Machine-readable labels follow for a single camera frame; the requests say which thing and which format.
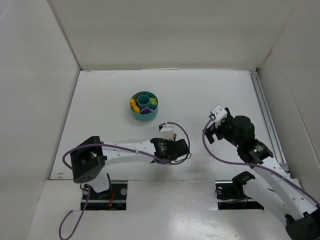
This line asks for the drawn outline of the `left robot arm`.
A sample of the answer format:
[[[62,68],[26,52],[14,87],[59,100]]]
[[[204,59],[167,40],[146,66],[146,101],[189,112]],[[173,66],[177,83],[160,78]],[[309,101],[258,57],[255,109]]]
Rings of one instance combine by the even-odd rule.
[[[68,153],[73,182],[87,184],[95,193],[109,191],[107,166],[126,163],[178,165],[190,155],[190,142],[185,139],[155,137],[134,143],[103,143],[92,136]]]

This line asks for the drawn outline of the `green lego brick 2x2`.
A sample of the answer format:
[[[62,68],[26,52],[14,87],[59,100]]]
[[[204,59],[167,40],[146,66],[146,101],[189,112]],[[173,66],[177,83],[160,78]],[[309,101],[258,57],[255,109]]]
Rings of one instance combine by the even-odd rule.
[[[157,104],[158,104],[157,99],[154,98],[154,97],[151,97],[149,100],[150,100],[150,103],[151,103],[152,105],[157,105]]]

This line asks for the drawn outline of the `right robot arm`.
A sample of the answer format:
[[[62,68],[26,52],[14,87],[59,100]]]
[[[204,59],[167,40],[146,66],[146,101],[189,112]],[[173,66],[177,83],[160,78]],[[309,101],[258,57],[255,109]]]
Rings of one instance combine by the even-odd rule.
[[[292,240],[320,238],[320,203],[294,183],[274,158],[272,151],[256,139],[250,118],[232,116],[228,108],[216,105],[202,132],[203,145],[226,140],[236,147],[243,171],[227,185],[222,199],[251,198],[272,213]]]

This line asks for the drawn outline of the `teal divided round container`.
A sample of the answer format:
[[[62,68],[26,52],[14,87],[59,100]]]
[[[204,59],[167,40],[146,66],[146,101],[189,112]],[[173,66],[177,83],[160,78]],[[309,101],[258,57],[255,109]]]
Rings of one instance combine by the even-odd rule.
[[[129,100],[129,106],[133,117],[140,122],[153,120],[159,110],[159,101],[150,91],[135,93]]]

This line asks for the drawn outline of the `purple arch lego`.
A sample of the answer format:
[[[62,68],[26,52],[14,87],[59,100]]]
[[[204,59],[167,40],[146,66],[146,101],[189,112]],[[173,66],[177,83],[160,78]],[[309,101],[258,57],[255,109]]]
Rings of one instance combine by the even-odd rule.
[[[143,114],[143,115],[147,115],[147,114],[150,114],[152,113],[154,110],[152,108],[149,108],[149,107],[144,107],[141,109],[140,113]]]

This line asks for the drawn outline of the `yellow lego brick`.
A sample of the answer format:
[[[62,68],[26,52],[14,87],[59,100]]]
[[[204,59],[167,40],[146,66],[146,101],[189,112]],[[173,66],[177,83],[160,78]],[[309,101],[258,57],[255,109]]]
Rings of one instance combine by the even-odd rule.
[[[138,102],[135,99],[131,98],[129,100],[129,105],[135,113],[137,114],[141,113],[141,109],[139,108]]]

